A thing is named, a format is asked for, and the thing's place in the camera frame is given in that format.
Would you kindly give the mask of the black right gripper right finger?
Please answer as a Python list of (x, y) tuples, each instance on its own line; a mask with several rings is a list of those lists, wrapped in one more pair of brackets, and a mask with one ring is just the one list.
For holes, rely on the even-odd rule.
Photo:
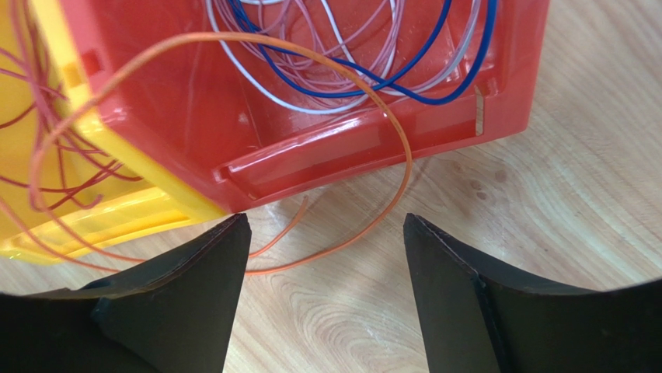
[(594, 291), (527, 272), (408, 214), (432, 372), (659, 372), (661, 282)]

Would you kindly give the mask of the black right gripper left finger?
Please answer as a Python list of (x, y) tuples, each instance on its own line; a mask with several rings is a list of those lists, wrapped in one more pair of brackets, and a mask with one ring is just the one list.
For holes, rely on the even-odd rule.
[(220, 372), (252, 231), (236, 214), (83, 288), (1, 296), (3, 372)]

